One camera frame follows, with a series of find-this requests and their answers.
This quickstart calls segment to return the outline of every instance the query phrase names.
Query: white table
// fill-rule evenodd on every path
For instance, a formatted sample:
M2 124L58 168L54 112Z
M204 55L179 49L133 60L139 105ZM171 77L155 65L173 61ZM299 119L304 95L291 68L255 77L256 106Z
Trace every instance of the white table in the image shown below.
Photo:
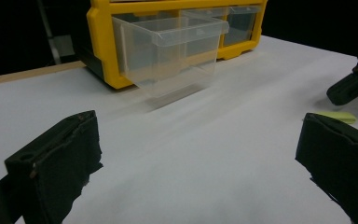
M350 223L295 154L307 112L358 118L358 98L334 106L325 95L356 62L262 36L218 62L209 88L165 106L137 88L113 91L86 68L0 83L0 178L15 151L95 110L104 168L64 224Z

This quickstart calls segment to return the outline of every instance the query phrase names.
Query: yellow storage organizer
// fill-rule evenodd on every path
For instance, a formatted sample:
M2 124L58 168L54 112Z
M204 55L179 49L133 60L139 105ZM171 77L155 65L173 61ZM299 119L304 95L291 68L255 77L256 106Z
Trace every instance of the yellow storage organizer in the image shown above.
M119 69L123 64L120 65L118 62L117 50L119 46L116 43L117 36L115 35L119 34L116 34L114 29L112 21L114 17L132 15L142 18L156 15L159 12L168 12L174 17L179 17L182 14L186 15L187 10L190 14L201 15L205 12L202 10L206 10L208 14L210 11L222 8L226 13L211 14L210 16L214 19L228 21L230 26L239 25L243 27L241 18L247 17L243 12L246 13L244 10L251 10L251 18L246 19L250 23L249 30L246 31L249 34L244 39L236 40L235 34L231 36L231 30L234 31L235 28L230 28L231 30L228 33L222 32L222 35L220 35L217 59L227 60L257 46L261 36L261 24L266 4L267 0L159 0L139 2L91 0L89 6L84 0L79 6L73 7L72 38L74 49L80 60L108 85L115 89L121 89L130 86L132 82ZM84 19L81 18L85 11L87 11L87 27L82 25Z

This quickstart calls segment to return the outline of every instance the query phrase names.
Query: plastic container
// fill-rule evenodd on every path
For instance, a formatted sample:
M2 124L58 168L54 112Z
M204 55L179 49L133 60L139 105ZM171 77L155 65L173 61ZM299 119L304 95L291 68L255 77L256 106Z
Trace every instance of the plastic container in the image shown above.
M153 97L213 76L226 21L181 16L113 17L120 73Z
M224 35L223 46L230 46L251 39L255 14L260 10L260 6L213 7L183 10L182 15L218 18L227 21L229 32Z

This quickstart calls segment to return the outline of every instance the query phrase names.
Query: yellow-green object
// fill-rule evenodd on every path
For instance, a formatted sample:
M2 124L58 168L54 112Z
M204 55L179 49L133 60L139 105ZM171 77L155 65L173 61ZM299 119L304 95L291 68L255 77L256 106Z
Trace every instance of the yellow-green object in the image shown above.
M181 10L185 9L231 7L232 13L228 16L240 18L241 12L235 11L236 9L243 9L244 7L259 8L254 13L255 18L248 38L236 42L231 38L230 41L227 40L228 35L232 36L232 32L227 34L226 40L225 34L220 35L220 42L217 46L217 59L226 60L237 57L241 53L257 46L261 36L261 24L267 4L267 0L156 0L139 2L90 0L90 2L91 6L87 12L90 43L87 43L87 46L84 44L86 43L85 39L87 39L84 33L78 35L78 38L76 35L72 35L74 49L83 63L115 89L130 86L133 81L126 77L125 68L117 60L117 51L120 50L120 46L115 41L115 35L117 34L112 23L112 17L131 15L133 18L142 19L142 17L153 16L159 12L170 13L174 17L179 17ZM230 23L230 18L227 15L220 19ZM237 25L238 19L232 20L234 27L234 25ZM123 40L133 41L133 38L138 36L122 37ZM160 64L158 66L160 70L171 69L170 67L160 66Z
M332 119L338 119L348 124L353 124L356 122L356 117L349 112L319 111L315 114L323 115Z

